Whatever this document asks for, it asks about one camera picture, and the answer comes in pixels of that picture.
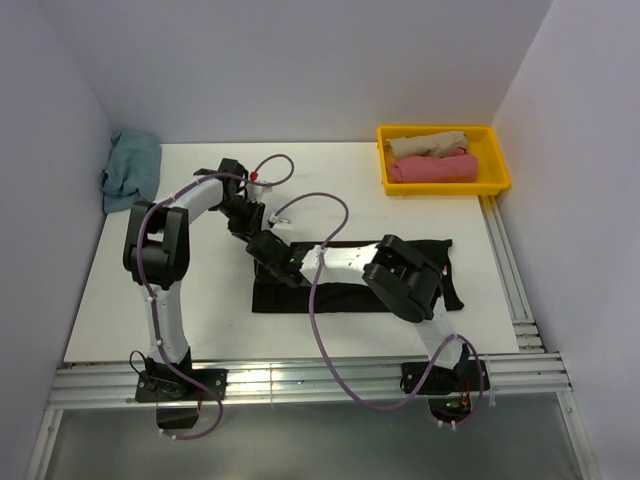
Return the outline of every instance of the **blue cloth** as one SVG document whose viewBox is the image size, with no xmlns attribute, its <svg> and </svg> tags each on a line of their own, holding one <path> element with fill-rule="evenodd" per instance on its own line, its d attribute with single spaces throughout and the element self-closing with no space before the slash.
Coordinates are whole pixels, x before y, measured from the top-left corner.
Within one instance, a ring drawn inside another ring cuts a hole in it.
<svg viewBox="0 0 640 480">
<path fill-rule="evenodd" d="M 153 202 L 160 183 L 160 142 L 135 130 L 111 137 L 109 163 L 102 171 L 105 213 L 130 209 L 139 200 Z"/>
</svg>

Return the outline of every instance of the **yellow tray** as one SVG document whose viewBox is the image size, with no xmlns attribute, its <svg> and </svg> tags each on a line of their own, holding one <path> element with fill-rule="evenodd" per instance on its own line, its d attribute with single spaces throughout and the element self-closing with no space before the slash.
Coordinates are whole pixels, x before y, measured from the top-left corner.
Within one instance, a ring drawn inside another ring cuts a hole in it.
<svg viewBox="0 0 640 480">
<path fill-rule="evenodd" d="M 393 162 L 385 151 L 385 140 L 418 137 L 433 133 L 463 131 L 469 140 L 469 153 L 478 157 L 478 178 L 473 183 L 396 183 L 387 168 Z M 382 125 L 378 127 L 378 150 L 382 183 L 387 195 L 497 195 L 511 185 L 500 147 L 491 127 L 461 125 Z"/>
</svg>

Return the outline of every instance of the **beige towel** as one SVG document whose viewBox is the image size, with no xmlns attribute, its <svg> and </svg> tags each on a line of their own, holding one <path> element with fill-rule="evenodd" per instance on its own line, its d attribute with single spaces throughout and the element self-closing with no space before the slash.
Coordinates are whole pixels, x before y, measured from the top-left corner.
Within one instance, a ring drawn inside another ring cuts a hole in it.
<svg viewBox="0 0 640 480">
<path fill-rule="evenodd" d="M 442 132 L 422 137 L 391 138 L 385 142 L 393 158 L 411 157 L 447 157 L 456 148 L 467 148 L 469 142 L 464 132 Z"/>
</svg>

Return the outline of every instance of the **folded towel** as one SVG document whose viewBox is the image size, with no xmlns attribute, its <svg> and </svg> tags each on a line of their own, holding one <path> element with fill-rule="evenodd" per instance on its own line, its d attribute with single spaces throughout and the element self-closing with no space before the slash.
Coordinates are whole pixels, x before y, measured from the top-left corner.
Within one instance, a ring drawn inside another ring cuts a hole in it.
<svg viewBox="0 0 640 480">
<path fill-rule="evenodd" d="M 478 176 L 478 159 L 456 149 L 453 156 L 405 157 L 391 164 L 389 172 L 398 183 L 466 183 Z"/>
<path fill-rule="evenodd" d="M 422 137 L 391 138 L 385 142 L 393 158 L 411 157 L 448 157 L 458 147 L 467 148 L 464 132 L 442 132 Z"/>
<path fill-rule="evenodd" d="M 160 183 L 160 143 L 135 130 L 111 137 L 109 163 L 102 171 L 105 213 L 130 209 L 138 200 L 153 202 Z"/>
</svg>

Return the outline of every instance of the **white wall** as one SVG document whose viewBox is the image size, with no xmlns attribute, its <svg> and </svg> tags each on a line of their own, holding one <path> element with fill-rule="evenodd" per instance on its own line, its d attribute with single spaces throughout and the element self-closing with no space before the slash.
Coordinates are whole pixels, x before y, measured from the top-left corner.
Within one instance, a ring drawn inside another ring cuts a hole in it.
<svg viewBox="0 0 640 480">
<path fill-rule="evenodd" d="M 603 474 L 640 477 L 640 3 L 555 0 L 495 128 L 509 238 Z"/>
<path fill-rule="evenodd" d="M 23 478 L 103 223 L 110 126 L 40 5 L 0 3 L 0 477 Z"/>
<path fill-rule="evenodd" d="M 488 124 L 551 0 L 41 0 L 110 118 L 165 142 Z"/>
</svg>

